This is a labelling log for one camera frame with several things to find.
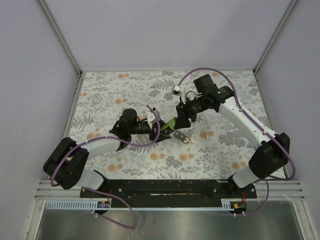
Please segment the green pill bottle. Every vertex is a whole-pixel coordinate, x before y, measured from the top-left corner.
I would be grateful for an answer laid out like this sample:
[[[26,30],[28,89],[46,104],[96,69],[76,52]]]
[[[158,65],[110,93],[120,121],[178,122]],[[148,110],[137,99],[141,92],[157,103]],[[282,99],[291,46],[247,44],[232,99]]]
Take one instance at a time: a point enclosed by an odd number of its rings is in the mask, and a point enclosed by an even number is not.
[[[167,123],[165,123],[160,129],[161,132],[167,135],[170,135],[171,133],[173,133],[175,131],[176,120],[177,118],[174,117],[171,120],[169,120]]]

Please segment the grey weekly pill organizer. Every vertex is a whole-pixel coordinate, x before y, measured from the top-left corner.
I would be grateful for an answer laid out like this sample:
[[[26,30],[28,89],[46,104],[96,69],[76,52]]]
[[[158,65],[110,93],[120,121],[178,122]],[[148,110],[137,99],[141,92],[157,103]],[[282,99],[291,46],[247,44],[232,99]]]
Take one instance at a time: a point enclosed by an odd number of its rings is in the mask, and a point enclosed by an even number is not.
[[[193,130],[176,130],[173,133],[173,137],[178,141],[188,144],[193,140],[194,131]]]

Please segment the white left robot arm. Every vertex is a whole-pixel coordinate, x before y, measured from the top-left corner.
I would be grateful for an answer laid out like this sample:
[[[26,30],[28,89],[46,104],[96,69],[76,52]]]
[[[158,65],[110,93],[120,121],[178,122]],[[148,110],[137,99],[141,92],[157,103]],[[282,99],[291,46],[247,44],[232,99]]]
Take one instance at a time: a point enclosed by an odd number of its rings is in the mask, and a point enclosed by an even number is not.
[[[82,143],[70,137],[63,138],[45,162],[43,171],[50,176],[52,187],[64,190],[75,186],[90,188],[96,197],[102,198],[109,191],[106,178],[96,170],[87,170],[87,161],[132,146],[132,135],[149,135],[152,144],[171,139],[169,133],[161,130],[164,125],[155,109],[148,113],[146,119],[140,120],[134,109],[127,108],[104,136]]]

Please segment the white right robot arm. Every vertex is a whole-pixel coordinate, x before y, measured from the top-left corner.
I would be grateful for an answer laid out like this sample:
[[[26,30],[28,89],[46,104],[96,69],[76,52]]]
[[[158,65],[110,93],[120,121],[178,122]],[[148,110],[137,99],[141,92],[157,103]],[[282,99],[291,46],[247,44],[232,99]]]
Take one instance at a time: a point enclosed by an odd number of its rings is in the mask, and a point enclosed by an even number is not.
[[[248,165],[229,177],[227,191],[231,197],[239,198],[246,186],[270,177],[288,164],[290,138],[287,134],[277,134],[263,125],[239,101],[235,90],[229,86],[217,87],[210,75],[199,77],[193,83],[198,92],[193,99],[188,98],[186,90],[179,85],[172,88],[172,93],[180,97],[173,128],[189,128],[199,113],[215,110],[238,128],[255,151]]]

